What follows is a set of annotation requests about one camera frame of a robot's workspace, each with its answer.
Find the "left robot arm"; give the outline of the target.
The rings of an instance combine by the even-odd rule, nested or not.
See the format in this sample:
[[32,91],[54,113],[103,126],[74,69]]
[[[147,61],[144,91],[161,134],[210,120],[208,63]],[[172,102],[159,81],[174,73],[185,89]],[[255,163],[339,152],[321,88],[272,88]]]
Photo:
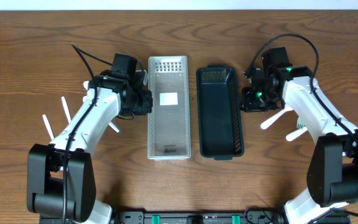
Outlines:
[[27,209],[45,223],[113,223],[112,206],[96,198],[92,156],[115,117],[146,115],[152,93],[134,57],[116,54],[111,69],[85,82],[86,96],[67,127],[27,157]]

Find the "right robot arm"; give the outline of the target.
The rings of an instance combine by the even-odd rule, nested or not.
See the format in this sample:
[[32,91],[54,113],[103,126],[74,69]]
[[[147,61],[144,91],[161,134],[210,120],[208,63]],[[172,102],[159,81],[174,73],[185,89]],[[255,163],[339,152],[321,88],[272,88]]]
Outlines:
[[279,110],[260,127],[294,111],[315,143],[306,190],[283,205],[275,223],[317,223],[329,215],[356,216],[344,210],[358,202],[358,127],[328,100],[307,66],[293,66],[283,47],[262,53],[262,68],[245,72],[251,86],[242,91],[242,111]]

